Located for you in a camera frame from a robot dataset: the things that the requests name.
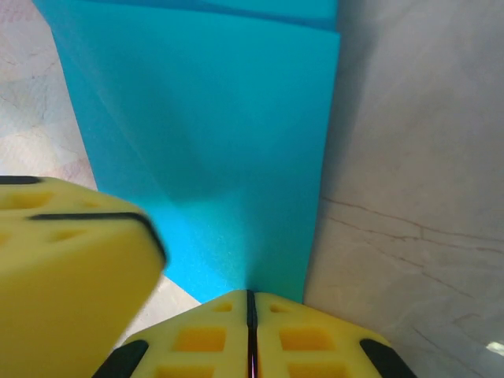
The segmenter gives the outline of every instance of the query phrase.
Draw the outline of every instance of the blue foam sheet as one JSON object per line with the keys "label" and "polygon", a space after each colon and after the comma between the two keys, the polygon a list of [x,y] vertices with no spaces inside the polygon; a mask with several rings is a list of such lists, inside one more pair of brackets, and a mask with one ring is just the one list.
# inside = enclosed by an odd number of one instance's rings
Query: blue foam sheet
{"label": "blue foam sheet", "polygon": [[150,213],[167,276],[202,302],[236,288],[300,301],[339,36],[160,6],[37,5],[98,188]]}

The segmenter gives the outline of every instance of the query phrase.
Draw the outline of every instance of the yellow foam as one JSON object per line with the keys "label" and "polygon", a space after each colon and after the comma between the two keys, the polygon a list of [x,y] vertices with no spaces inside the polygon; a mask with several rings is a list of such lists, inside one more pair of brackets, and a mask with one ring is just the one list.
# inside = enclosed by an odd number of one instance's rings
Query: yellow foam
{"label": "yellow foam", "polygon": [[260,378],[381,378],[362,339],[387,340],[367,329],[276,295],[255,295]]}
{"label": "yellow foam", "polygon": [[0,184],[1,377],[93,375],[165,264],[142,220],[64,181]]}
{"label": "yellow foam", "polygon": [[245,378],[246,292],[233,291],[131,336],[149,347],[132,378]]}

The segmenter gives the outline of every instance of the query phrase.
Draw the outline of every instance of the white marble surface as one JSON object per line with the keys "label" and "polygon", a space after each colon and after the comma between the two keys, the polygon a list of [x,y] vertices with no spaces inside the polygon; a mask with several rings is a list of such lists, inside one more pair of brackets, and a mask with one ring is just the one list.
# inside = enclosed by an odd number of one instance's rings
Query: white marble surface
{"label": "white marble surface", "polygon": [[[384,334],[419,377],[500,378],[504,1],[340,0],[339,30],[306,303]],[[0,173],[95,185],[28,0],[0,0]],[[130,332],[196,304],[163,280]]]}

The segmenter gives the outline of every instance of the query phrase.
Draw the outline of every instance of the gray marble wall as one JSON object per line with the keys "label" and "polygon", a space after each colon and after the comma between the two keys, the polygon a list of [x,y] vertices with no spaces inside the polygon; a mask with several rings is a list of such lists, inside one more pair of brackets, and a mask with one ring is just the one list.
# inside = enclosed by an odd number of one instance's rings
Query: gray marble wall
{"label": "gray marble wall", "polygon": [[504,1],[341,0],[339,30],[306,302],[418,376],[503,377]]}

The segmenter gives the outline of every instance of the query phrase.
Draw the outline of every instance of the black strip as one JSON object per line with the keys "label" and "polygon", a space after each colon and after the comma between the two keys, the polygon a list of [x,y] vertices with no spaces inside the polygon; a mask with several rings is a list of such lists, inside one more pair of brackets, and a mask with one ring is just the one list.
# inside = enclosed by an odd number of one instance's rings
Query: black strip
{"label": "black strip", "polygon": [[123,220],[123,219],[133,219],[143,224],[150,236],[156,243],[163,260],[166,263],[167,256],[163,243],[159,239],[158,234],[148,217],[141,213],[68,213],[68,214],[37,214],[30,217],[32,221],[96,221],[96,220]]}
{"label": "black strip", "polygon": [[417,378],[408,365],[389,346],[363,339],[361,348],[383,378]]}
{"label": "black strip", "polygon": [[246,291],[246,326],[249,328],[249,378],[258,378],[258,312],[252,290]]}
{"label": "black strip", "polygon": [[42,180],[34,176],[0,176],[0,185],[29,185],[42,183]]}
{"label": "black strip", "polygon": [[142,361],[149,343],[136,340],[123,345],[108,356],[92,378],[129,378]]}

